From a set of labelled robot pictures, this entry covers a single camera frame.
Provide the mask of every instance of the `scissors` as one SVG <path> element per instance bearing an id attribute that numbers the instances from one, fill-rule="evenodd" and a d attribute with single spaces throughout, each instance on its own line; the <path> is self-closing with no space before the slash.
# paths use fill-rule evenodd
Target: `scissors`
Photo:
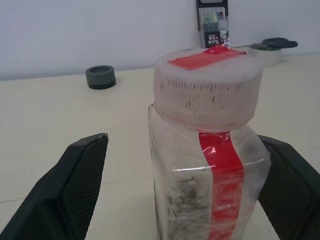
<path id="1" fill-rule="evenodd" d="M 249 45 L 243 45 L 243 46 L 235 46 L 232 47 L 233 49 L 237 48 L 257 48 L 257 47 L 264 47 L 267 48 L 273 48 L 273 49 L 291 49 L 298 46 L 298 43 L 296 41 L 289 41 L 287 38 L 283 37 L 274 37 L 274 38 L 268 38 L 266 40 L 263 40 L 262 42 L 249 44 Z"/>

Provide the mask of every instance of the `table surface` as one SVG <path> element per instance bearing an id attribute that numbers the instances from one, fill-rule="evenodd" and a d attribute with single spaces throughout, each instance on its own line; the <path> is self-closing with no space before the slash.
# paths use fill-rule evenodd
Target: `table surface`
<path id="1" fill-rule="evenodd" d="M 320 172 L 320 55 L 284 57 L 264 71 L 255 117 L 260 135 L 290 143 Z M 100 195 L 87 240 L 156 239 L 147 109 L 153 69 L 116 72 L 89 89 L 84 75 L 0 81 L 0 231 L 68 145 L 108 133 Z M 244 240 L 278 240 L 257 204 Z"/>

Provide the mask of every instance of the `red tape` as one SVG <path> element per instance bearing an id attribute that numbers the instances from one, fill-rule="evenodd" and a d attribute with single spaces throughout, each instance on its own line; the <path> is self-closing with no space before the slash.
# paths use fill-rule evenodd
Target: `red tape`
<path id="1" fill-rule="evenodd" d="M 213 174 L 208 240 L 230 240 L 240 211 L 244 167 L 234 149 L 230 132 L 200 132 L 199 141 Z"/>
<path id="2" fill-rule="evenodd" d="M 201 53 L 170 60 L 168 63 L 186 70 L 194 70 L 241 54 L 246 53 L 217 45 Z"/>

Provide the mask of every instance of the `plastic jar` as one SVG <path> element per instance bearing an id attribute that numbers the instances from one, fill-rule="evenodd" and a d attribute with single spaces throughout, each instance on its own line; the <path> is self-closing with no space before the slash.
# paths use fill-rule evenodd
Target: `plastic jar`
<path id="1" fill-rule="evenodd" d="M 161 240 L 240 240 L 271 166 L 246 123 L 254 116 L 263 67 L 238 55 L 187 70 L 155 66 L 148 124 Z"/>

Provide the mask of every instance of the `small round cap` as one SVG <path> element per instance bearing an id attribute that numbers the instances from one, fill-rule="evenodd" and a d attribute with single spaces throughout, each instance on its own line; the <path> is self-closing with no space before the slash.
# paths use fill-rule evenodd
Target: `small round cap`
<path id="1" fill-rule="evenodd" d="M 112 66 L 100 65 L 88 68 L 85 71 L 89 88 L 100 90 L 116 85 L 115 69 Z"/>

